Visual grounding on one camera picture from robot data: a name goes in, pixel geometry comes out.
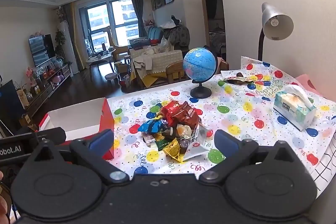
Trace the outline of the person left hand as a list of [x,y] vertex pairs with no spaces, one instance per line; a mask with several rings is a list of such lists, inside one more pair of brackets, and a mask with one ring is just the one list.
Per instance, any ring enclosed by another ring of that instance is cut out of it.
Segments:
[[2,196],[0,196],[0,224],[10,223],[6,214],[7,214],[7,202]]

